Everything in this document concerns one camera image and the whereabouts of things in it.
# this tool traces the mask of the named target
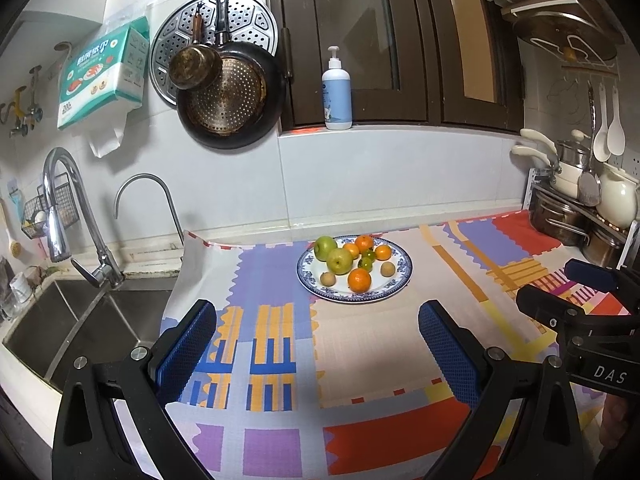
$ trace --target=human hand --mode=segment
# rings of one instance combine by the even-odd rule
[[[626,433],[629,426],[625,420],[628,410],[629,405],[626,399],[607,394],[600,427],[600,443],[605,449],[616,448]]]

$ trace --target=window pane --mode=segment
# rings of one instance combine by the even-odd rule
[[[337,45],[354,90],[399,89],[388,0],[316,0],[316,13],[324,70]]]
[[[462,56],[465,96],[495,103],[494,60],[482,0],[451,0]]]

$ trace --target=black wire rack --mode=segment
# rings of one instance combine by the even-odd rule
[[[56,175],[56,202],[58,203],[58,214],[66,228],[75,224],[79,219],[76,200],[71,190],[68,173]],[[24,205],[24,221],[22,222],[22,232],[31,240],[34,238],[44,238],[47,235],[46,222],[42,220],[40,212],[46,214],[46,200],[44,198],[44,187],[38,186],[38,196],[27,201]]]

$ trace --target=white cabinet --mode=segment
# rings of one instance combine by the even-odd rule
[[[81,43],[96,30],[106,1],[30,0],[0,45],[0,102],[9,102],[15,88],[29,85],[31,67],[39,64],[46,70],[58,59],[55,44]],[[25,94],[23,108],[27,104]]]

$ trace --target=double basin sink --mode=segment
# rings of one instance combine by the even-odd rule
[[[25,366],[62,391],[73,362],[120,361],[136,346],[151,347],[176,278],[125,280],[111,290],[82,280],[57,280],[2,342]]]

